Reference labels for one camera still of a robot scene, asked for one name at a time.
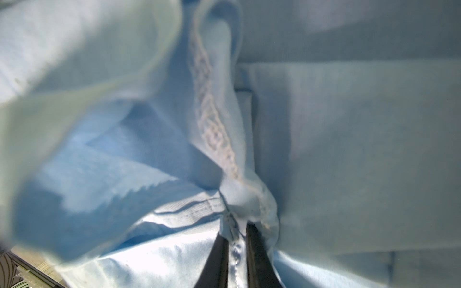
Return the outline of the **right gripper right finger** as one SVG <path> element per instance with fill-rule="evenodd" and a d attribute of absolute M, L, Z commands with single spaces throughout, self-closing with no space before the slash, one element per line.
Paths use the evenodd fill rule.
<path fill-rule="evenodd" d="M 249 288 L 282 288 L 257 227 L 246 226 L 247 278 Z"/>

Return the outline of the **light blue long sleeve shirt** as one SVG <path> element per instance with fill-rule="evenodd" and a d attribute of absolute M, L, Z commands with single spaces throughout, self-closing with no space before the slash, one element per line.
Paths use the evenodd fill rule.
<path fill-rule="evenodd" d="M 72 288 L 461 285 L 459 1 L 2 1 L 1 244 Z"/>

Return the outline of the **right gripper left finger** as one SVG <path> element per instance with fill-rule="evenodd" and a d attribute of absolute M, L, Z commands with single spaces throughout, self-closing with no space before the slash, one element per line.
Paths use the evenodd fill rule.
<path fill-rule="evenodd" d="M 194 288 L 227 288 L 228 262 L 229 242 L 218 234 Z"/>

